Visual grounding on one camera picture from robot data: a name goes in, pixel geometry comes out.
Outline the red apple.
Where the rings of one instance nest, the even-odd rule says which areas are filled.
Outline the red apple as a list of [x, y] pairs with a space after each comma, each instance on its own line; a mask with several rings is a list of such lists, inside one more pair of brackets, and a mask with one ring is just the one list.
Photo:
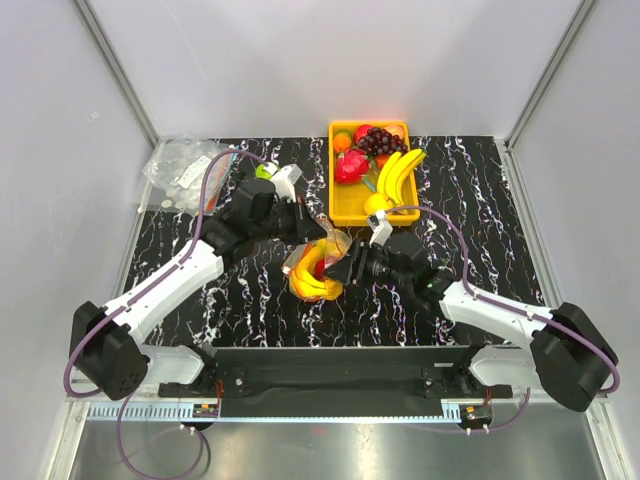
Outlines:
[[320, 260], [313, 268], [313, 275], [317, 280], [340, 280], [342, 274], [340, 273], [339, 264], [339, 260]]

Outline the yellow mango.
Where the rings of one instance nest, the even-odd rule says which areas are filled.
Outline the yellow mango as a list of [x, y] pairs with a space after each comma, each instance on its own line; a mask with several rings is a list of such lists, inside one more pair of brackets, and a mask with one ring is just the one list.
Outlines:
[[340, 259], [348, 251], [351, 240], [344, 236], [329, 236], [317, 240], [315, 246], [320, 250], [322, 257]]

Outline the clear zip bag orange zipper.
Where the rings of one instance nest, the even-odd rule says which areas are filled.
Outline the clear zip bag orange zipper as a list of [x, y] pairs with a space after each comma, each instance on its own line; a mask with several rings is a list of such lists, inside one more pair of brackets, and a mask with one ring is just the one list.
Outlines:
[[320, 218], [319, 224], [325, 237], [297, 246], [282, 265], [290, 292], [308, 303], [333, 301], [343, 293], [344, 284], [329, 279], [325, 270], [341, 260], [352, 243], [351, 237], [327, 218]]

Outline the green apple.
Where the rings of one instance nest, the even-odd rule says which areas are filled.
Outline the green apple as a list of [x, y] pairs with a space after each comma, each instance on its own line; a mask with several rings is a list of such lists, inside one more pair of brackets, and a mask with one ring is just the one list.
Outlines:
[[255, 170], [255, 177], [270, 180], [278, 171], [278, 167], [273, 164], [260, 164]]

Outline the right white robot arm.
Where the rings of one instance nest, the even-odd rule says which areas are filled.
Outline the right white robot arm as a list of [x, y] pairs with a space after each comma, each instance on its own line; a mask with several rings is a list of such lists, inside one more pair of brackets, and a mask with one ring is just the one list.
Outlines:
[[396, 288], [427, 312], [507, 341], [474, 344], [445, 368], [437, 387], [476, 396], [496, 386], [541, 389], [560, 405], [585, 411], [605, 386], [619, 383], [618, 358], [586, 313], [563, 303], [555, 309], [524, 304], [477, 289], [433, 266], [409, 234], [384, 245], [354, 242], [324, 269], [342, 284]]

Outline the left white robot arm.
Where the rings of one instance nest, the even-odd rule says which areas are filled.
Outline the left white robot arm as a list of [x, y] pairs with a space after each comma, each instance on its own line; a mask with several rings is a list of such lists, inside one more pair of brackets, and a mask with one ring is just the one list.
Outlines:
[[207, 365], [211, 355], [186, 345], [151, 346], [145, 342], [148, 335], [195, 291], [252, 254], [258, 243], [277, 239], [302, 245], [325, 234], [294, 181], [242, 181], [230, 201], [199, 218], [192, 240], [146, 280], [103, 306], [85, 302], [77, 308], [65, 391], [80, 395], [71, 386], [70, 371], [77, 369], [112, 400], [146, 384], [177, 384], [196, 396], [208, 394], [216, 382], [216, 372]]

